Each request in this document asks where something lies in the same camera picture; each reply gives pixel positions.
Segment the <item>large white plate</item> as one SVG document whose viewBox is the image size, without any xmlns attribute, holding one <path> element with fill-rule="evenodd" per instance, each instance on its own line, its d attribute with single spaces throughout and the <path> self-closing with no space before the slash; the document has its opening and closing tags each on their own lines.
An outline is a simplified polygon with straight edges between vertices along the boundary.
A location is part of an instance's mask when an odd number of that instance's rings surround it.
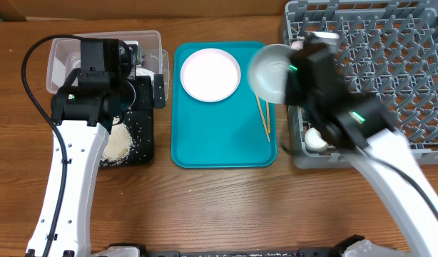
<svg viewBox="0 0 438 257">
<path fill-rule="evenodd" d="M 222 49 L 201 49 L 181 66 L 180 82 L 191 97 L 202 102 L 219 102 L 231 96 L 241 80 L 238 61 Z"/>
</svg>

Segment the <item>wooden chopstick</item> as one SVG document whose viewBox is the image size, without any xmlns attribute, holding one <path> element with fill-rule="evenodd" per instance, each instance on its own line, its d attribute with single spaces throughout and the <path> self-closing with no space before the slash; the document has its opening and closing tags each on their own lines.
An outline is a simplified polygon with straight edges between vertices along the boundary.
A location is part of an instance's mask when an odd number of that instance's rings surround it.
<svg viewBox="0 0 438 257">
<path fill-rule="evenodd" d="M 262 107 L 262 104 L 261 104 L 261 99 L 260 99 L 260 97 L 259 97 L 258 95 L 255 95 L 255 97 L 256 97 L 256 101 L 257 101 L 258 109 L 259 109 L 259 112 L 260 112 L 260 117 L 261 117 L 261 120 L 262 120 L 262 123 L 263 123 L 263 127 L 264 127 L 264 129 L 265 129 L 265 134 L 266 134 L 267 140 L 268 140 L 269 142 L 271 142 L 271 140 L 270 140 L 270 134 L 268 134 L 268 129 L 267 129 L 267 111 L 266 111 L 266 102 L 265 102 L 265 108 L 263 108 L 263 107 Z"/>
<path fill-rule="evenodd" d="M 267 111 L 267 129 L 268 129 L 268 134 L 270 134 L 271 132 L 271 128 L 270 128 L 270 105 L 268 102 L 266 102 L 266 111 Z"/>
</svg>

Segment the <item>grey bowl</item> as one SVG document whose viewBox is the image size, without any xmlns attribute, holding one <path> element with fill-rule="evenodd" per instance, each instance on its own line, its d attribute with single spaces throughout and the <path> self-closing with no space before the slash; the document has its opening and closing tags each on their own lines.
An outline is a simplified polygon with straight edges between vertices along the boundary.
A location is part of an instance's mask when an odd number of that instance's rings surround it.
<svg viewBox="0 0 438 257">
<path fill-rule="evenodd" d="M 285 88 L 290 56 L 295 52 L 288 45 L 271 44 L 253 56 L 248 68 L 251 89 L 262 100 L 272 104 L 285 103 Z"/>
</svg>

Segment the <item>white paper cup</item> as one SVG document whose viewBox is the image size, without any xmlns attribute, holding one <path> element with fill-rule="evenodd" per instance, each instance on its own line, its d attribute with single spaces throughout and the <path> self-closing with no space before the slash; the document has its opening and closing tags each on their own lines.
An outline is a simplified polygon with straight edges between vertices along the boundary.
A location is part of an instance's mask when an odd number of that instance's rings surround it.
<svg viewBox="0 0 438 257">
<path fill-rule="evenodd" d="M 308 151 L 323 152 L 328 148 L 328 143 L 321 137 L 315 128 L 310 128 L 305 133 L 305 147 Z"/>
</svg>

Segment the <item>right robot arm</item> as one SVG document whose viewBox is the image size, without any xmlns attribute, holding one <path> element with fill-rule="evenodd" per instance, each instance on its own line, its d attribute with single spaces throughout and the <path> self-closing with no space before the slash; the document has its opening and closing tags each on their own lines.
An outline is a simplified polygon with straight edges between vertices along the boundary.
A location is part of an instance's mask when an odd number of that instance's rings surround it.
<svg viewBox="0 0 438 257">
<path fill-rule="evenodd" d="M 285 102 L 304 109 L 324 141 L 370 183 L 414 256 L 438 256 L 438 195 L 407 138 L 374 94 L 354 94 L 326 43 L 299 41 L 290 54 Z"/>
</svg>

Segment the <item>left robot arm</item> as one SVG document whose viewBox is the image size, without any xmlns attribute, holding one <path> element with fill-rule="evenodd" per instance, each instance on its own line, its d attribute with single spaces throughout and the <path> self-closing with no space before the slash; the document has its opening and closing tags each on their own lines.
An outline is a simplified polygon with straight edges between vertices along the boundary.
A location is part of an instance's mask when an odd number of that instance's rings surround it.
<svg viewBox="0 0 438 257">
<path fill-rule="evenodd" d="M 90 256 L 90 221 L 102 166 L 148 163 L 155 109 L 165 106 L 162 74 L 145 75 L 137 41 L 80 37 L 80 64 L 42 116 L 54 147 L 44 202 L 27 256 Z"/>
</svg>

